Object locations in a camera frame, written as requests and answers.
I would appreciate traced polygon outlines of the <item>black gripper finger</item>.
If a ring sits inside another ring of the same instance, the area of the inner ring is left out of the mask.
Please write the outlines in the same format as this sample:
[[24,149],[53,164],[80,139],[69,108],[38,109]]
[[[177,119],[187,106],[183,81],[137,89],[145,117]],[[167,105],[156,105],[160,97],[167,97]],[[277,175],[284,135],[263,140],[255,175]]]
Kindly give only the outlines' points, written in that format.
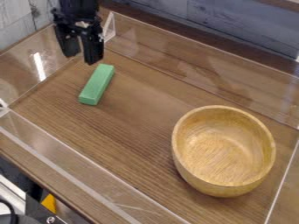
[[94,64],[104,56],[102,29],[86,29],[81,34],[81,44],[84,50],[84,61],[88,65]]
[[54,28],[54,35],[58,41],[60,49],[65,57],[73,57],[80,53],[78,37],[73,32]]

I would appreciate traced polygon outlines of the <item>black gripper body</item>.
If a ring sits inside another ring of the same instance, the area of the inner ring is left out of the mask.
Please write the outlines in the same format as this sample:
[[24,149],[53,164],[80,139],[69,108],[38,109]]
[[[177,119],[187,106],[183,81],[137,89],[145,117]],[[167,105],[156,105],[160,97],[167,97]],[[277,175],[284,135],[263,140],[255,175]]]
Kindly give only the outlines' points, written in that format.
[[101,28],[98,7],[54,7],[50,9],[50,14],[53,28],[58,27],[65,32],[73,32],[77,36],[86,29]]

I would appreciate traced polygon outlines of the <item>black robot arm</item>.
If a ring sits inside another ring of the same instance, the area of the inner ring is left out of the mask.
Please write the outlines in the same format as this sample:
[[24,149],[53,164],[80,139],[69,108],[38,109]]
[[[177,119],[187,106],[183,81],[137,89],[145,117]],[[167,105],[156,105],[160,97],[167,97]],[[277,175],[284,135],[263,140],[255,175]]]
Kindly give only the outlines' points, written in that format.
[[104,57],[104,32],[98,16],[98,0],[58,0],[50,9],[53,30],[64,56],[84,54],[92,65]]

